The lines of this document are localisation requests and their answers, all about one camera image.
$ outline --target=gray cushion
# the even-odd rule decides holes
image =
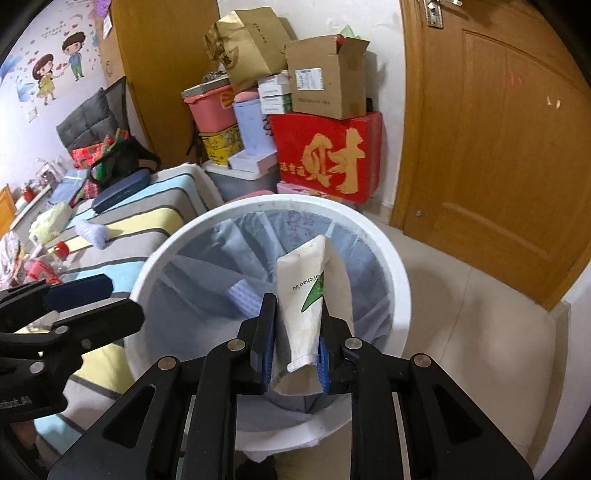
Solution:
[[[102,142],[107,135],[114,136],[118,126],[101,88],[68,115],[56,130],[64,146],[72,151]]]

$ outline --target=cartoon boy sticker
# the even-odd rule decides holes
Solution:
[[[70,56],[68,63],[72,67],[72,73],[76,81],[78,81],[78,78],[84,78],[84,74],[82,73],[82,53],[80,53],[80,50],[82,49],[82,45],[84,45],[85,39],[86,35],[84,32],[76,32],[61,44],[63,52]]]
[[[48,53],[43,55],[37,63],[33,66],[33,78],[39,85],[39,91],[37,92],[38,98],[45,100],[47,105],[47,97],[51,95],[51,100],[55,100],[56,97],[53,95],[53,91],[56,86],[53,84],[53,80],[64,75],[61,72],[58,76],[53,75],[53,55]]]

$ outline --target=red gift box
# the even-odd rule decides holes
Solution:
[[[304,113],[270,115],[281,179],[355,203],[378,188],[382,114],[335,120]]]

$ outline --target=bed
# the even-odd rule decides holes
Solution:
[[[64,232],[49,244],[65,241],[70,248],[64,281],[100,273],[113,281],[110,299],[71,310],[65,316],[127,298],[147,258],[185,223],[221,205],[222,199],[198,166],[185,164],[158,172],[144,190],[97,215],[91,200],[81,203]],[[82,220],[108,225],[112,239],[98,250],[76,234]],[[29,331],[47,327],[33,324]],[[68,380],[68,407],[60,414],[35,420],[42,458],[53,463],[134,382],[127,366],[123,341],[83,355],[84,364]]]

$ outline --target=green logo on bag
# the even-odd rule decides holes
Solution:
[[[301,312],[304,313],[308,308],[310,308],[310,305],[322,297],[324,297],[324,272],[320,274],[320,276],[314,282],[314,285],[312,285],[310,293],[308,293],[306,301],[302,305]]]

